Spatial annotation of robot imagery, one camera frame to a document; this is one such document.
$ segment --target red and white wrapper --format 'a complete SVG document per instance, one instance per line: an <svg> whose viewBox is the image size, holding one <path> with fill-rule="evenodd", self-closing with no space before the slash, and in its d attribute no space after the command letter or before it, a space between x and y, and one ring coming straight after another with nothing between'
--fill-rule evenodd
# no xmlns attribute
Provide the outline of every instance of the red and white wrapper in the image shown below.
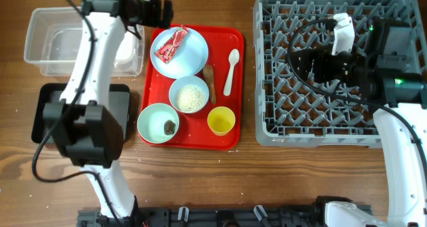
<svg viewBox="0 0 427 227"><path fill-rule="evenodd" d="M155 55L164 63L168 64L172 60L188 32L189 30L186 26L181 25L181 27L178 27L177 31L173 33L173 36L155 52Z"/></svg>

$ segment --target gray tray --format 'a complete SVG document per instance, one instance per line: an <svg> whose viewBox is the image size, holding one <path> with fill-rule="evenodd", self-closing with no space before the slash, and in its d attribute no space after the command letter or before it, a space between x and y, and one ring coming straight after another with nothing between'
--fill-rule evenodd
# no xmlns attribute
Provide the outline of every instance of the gray tray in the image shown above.
<svg viewBox="0 0 427 227"><path fill-rule="evenodd" d="M296 80L285 61L288 43L298 27L314 19L348 13L354 20L354 47L363 53L369 20L391 17L412 26L407 72L427 76L426 40L417 0L256 0L253 9L256 51L256 138L261 145L316 147L329 144L381 148L367 106L324 97ZM298 37L294 51L333 42L324 25ZM333 91L338 80L315 86ZM358 87L343 85L337 94L357 97Z"/></svg>

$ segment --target brown object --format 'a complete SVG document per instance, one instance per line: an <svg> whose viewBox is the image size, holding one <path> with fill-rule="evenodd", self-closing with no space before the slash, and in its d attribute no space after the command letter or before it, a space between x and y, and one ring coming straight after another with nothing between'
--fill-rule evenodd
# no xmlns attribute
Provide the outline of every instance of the brown object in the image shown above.
<svg viewBox="0 0 427 227"><path fill-rule="evenodd" d="M256 204L277 207L310 204L319 195L334 195L371 204L374 215L385 220L388 186L382 150L354 146L268 148L257 143L255 104L258 104L258 93L255 92L251 9L254 1L173 0L177 3L173 5L177 16L174 22L233 26L249 42L244 55L242 132L240 142L230 150L234 152L153 148L144 144L133 121L140 112L145 71L136 78L112 78L112 83L127 84L132 90L129 138L124 144L120 164L139 207L161 206L177 210L181 204L188 203L192 208L253 208ZM418 4L423 20L427 20L427 1ZM99 208L99 201L85 176L44 184L31 174L31 159L37 144L31 141L30 135L40 88L49 82L66 82L69 78L43 77L37 67L25 63L25 36L35 8L66 5L65 0L0 1L0 226L75 227L78 210ZM145 28L145 49L149 49L152 33L153 28ZM37 169L46 178L79 170L58 151L47 149L41 152Z"/></svg>
<svg viewBox="0 0 427 227"><path fill-rule="evenodd" d="M214 79L214 69L210 65L203 67L203 76L205 77L205 82L209 88L209 96L211 102L216 104L216 94L215 94L215 79Z"/></svg>
<svg viewBox="0 0 427 227"><path fill-rule="evenodd" d="M171 120L167 120L165 122L165 135L172 135L175 133L175 123Z"/></svg>

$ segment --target spoon handle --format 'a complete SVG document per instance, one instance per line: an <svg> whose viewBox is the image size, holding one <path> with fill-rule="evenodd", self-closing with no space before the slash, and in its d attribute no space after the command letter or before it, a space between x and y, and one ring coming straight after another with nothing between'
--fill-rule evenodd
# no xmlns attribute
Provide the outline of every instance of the spoon handle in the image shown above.
<svg viewBox="0 0 427 227"><path fill-rule="evenodd" d="M226 85L224 86L224 95L229 96L232 92L232 84L233 84L233 73L234 73L234 65L230 66L230 70L228 71Z"/></svg>

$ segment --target red tray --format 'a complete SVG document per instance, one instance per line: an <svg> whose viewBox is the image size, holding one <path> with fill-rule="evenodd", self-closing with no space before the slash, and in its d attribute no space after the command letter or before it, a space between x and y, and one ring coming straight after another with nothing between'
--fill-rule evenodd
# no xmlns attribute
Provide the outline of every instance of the red tray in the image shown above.
<svg viewBox="0 0 427 227"><path fill-rule="evenodd" d="M217 103L214 105L209 100L206 106L193 114L184 114L178 112L179 129L176 135L164 144L151 144L151 146L167 146L179 148L199 148L205 150L228 150L234 147L240 139L240 122L242 116L242 91L243 91L243 59L244 59L244 38L243 35L232 28L227 27L208 27L197 25L186 25L199 32L206 40L209 47L209 57L206 64L213 67L215 77L215 92ZM151 37L151 44L154 39L162 32L162 29L156 29ZM228 56L233 49L238 49L240 60L234 69L234 78L232 92L230 96L224 96L223 90L226 84L226 78L230 64ZM203 73L200 71L196 76L203 79ZM145 79L145 89L141 104L141 111L154 103L169 102L169 87L174 79L160 74L148 61L147 77ZM216 136L207 125L207 115L218 106L226 106L233 110L236 115L236 124L226 136Z"/></svg>

